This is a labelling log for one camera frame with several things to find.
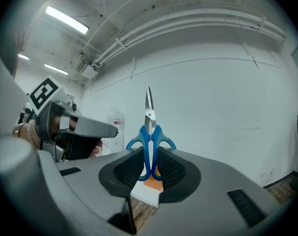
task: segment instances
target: orange object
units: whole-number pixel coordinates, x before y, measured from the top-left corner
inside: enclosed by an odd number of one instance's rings
[[[158,169],[155,169],[155,172],[160,176]],[[158,191],[163,191],[162,181],[155,180],[152,175],[146,181],[144,181],[144,185]]]

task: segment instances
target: ceiling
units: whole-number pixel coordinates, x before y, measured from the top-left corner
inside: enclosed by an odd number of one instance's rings
[[[30,60],[19,65],[47,70],[44,67],[47,63],[67,71],[65,78],[80,84],[87,82],[77,72],[83,59],[93,61],[116,36],[175,12],[191,8],[228,9],[265,16],[270,23],[285,27],[285,19],[272,0],[51,0],[49,5],[85,24],[89,30],[82,34],[43,10],[32,23],[23,51]]]

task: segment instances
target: pipe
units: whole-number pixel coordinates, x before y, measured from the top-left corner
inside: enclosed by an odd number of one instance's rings
[[[177,17],[182,17],[182,16],[188,16],[188,15],[196,15],[196,14],[223,14],[223,15],[231,15],[231,16],[238,16],[238,17],[243,17],[249,20],[253,20],[256,21],[258,23],[261,22],[261,18],[247,14],[247,13],[243,13],[243,12],[238,12],[238,11],[233,11],[233,10],[227,10],[227,9],[194,9],[194,10],[186,10],[186,11],[180,11],[180,12],[175,12],[172,14],[168,14],[159,18],[156,18],[154,20],[151,20],[147,23],[144,23],[138,27],[136,27],[135,29],[131,30],[130,32],[128,32],[127,34],[125,34],[124,36],[122,36],[121,38],[119,38],[119,40],[121,42],[123,42],[125,39],[127,39],[128,37],[136,34],[137,32],[144,30],[152,25],[155,25],[157,23],[161,23],[163,21],[169,20],[169,19],[174,19]],[[266,26],[269,26],[275,30],[277,30],[278,32],[286,35],[286,33],[280,29],[279,27],[275,26],[274,24],[270,23],[270,22],[265,22]],[[109,53],[112,49],[114,49],[117,46],[117,43],[113,43],[110,47],[108,47],[97,59],[95,59],[93,61],[93,63],[99,62],[107,53]]]
[[[188,25],[188,26],[182,26],[182,27],[177,27],[177,28],[173,28],[173,29],[167,29],[167,30],[164,30],[164,31],[161,31],[159,33],[156,33],[156,34],[153,34],[151,36],[148,37],[149,34],[152,34],[154,32],[157,32],[159,30],[162,30],[162,29],[165,29],[165,28],[168,28],[168,27],[172,27],[172,26],[177,26],[177,25],[180,25],[180,24],[185,24],[185,23],[194,23],[194,22],[203,22],[203,21],[206,21],[206,20],[209,20],[209,21],[222,21],[221,23],[205,23],[205,24],[197,24],[197,25]],[[248,23],[246,21],[242,21],[242,20],[237,20],[237,19],[227,19],[227,18],[193,18],[193,19],[185,19],[185,20],[180,20],[180,21],[176,21],[176,22],[172,22],[172,23],[168,23],[166,25],[163,25],[163,26],[159,26],[159,27],[156,27],[156,28],[153,28],[141,35],[139,35],[138,37],[136,37],[135,39],[133,39],[132,41],[126,43],[126,47],[129,48],[129,47],[132,47],[138,43],[141,43],[147,39],[150,39],[152,37],[155,37],[155,36],[158,36],[158,35],[161,35],[161,34],[164,34],[164,33],[168,33],[168,32],[171,32],[171,31],[174,31],[174,30],[180,30],[180,29],[184,29],[184,28],[189,28],[189,27],[196,27],[196,26],[235,26],[235,27],[240,27],[240,28],[244,28],[244,29],[248,29],[248,30],[254,30],[254,31],[258,31],[259,29],[259,25],[257,24],[253,24],[253,23]],[[277,40],[280,40],[280,41],[284,41],[284,39],[270,31],[270,30],[264,30],[262,32],[263,34],[265,35],[268,35],[270,37],[273,37],[273,38],[276,38]],[[123,51],[123,48],[122,47],[119,47],[118,49],[116,49],[113,53],[107,55],[104,60],[102,60],[100,62],[101,65],[103,65],[105,62],[107,62],[109,59],[113,58],[114,56],[116,56],[117,54],[121,53]]]
[[[168,6],[163,7],[163,8],[156,8],[156,9],[155,9],[154,11],[152,11],[151,13],[148,13],[148,14],[142,16],[141,18],[138,18],[137,20],[135,20],[135,21],[132,22],[131,24],[129,24],[128,27],[130,28],[132,25],[134,25],[134,24],[136,24],[137,22],[143,20],[144,18],[149,17],[149,16],[151,16],[152,14],[161,12],[161,11],[163,11],[163,10],[167,10],[167,9],[169,9],[169,8],[173,8],[173,9],[174,9],[174,8],[179,7],[179,6],[181,6],[181,5],[187,5],[187,4],[192,5],[192,4],[201,4],[201,3],[217,3],[217,4],[223,4],[223,5],[232,6],[232,7],[234,7],[234,9],[236,9],[236,8],[239,8],[239,9],[240,9],[240,8],[241,8],[241,9],[251,10],[251,11],[256,12],[256,13],[262,13],[261,11],[259,11],[259,10],[257,10],[257,9],[254,9],[254,8],[251,8],[251,7],[247,7],[247,6],[243,5],[243,4],[236,4],[236,3],[232,3],[232,2],[214,1],[214,0],[184,1],[184,2],[179,2],[179,3],[176,3],[176,4],[171,4],[171,5],[168,5]],[[105,49],[106,45],[107,45],[109,42],[113,41],[116,37],[118,37],[118,35],[119,35],[121,32],[116,33],[110,40],[108,40],[108,41],[107,41],[107,42],[100,48],[99,51],[103,51],[103,50]]]

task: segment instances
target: ceiling light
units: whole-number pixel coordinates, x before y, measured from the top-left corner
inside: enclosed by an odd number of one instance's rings
[[[63,71],[63,70],[60,70],[60,69],[55,68],[55,67],[53,67],[53,66],[50,66],[50,65],[48,65],[48,64],[44,64],[44,65],[45,65],[47,68],[50,68],[50,69],[53,69],[53,70],[55,70],[55,71],[57,71],[57,72],[60,72],[60,73],[63,73],[63,74],[68,75],[68,73],[65,72],[65,71]]]
[[[46,8],[46,13],[70,25],[71,27],[75,28],[76,30],[80,31],[83,34],[86,34],[87,30],[89,29],[87,26],[84,26],[83,24],[79,23],[77,20],[67,16],[66,14],[50,6]]]
[[[18,57],[21,57],[21,58],[23,58],[23,59],[29,60],[29,58],[28,58],[27,56],[24,56],[24,55],[22,55],[22,54],[18,54]]]

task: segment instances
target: wooden floor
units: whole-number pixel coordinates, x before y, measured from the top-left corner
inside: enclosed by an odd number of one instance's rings
[[[277,183],[276,185],[267,189],[267,191],[274,196],[274,198],[280,203],[283,204],[293,198],[297,192],[291,189],[290,182],[293,179],[297,179],[294,176],[288,176],[286,179]]]
[[[296,179],[294,176],[289,176],[276,185],[266,189],[275,199],[283,204],[296,195],[296,191],[291,189],[291,180]],[[157,208],[147,205],[135,198],[131,198],[131,206],[133,209],[133,217],[137,231],[145,224],[146,220],[155,214]]]

